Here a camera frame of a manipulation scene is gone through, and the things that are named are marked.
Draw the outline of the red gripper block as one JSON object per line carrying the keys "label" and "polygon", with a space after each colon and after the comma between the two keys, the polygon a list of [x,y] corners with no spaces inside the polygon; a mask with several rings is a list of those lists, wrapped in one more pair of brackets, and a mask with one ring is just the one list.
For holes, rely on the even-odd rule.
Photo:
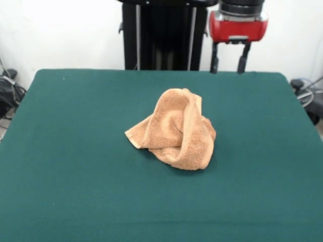
{"label": "red gripper block", "polygon": [[[268,25],[268,14],[261,12],[256,17],[234,17],[212,11],[209,17],[209,33],[213,40],[211,55],[211,73],[218,73],[218,43],[257,42],[262,40]],[[239,58],[237,72],[245,72],[251,43],[245,43]]]}

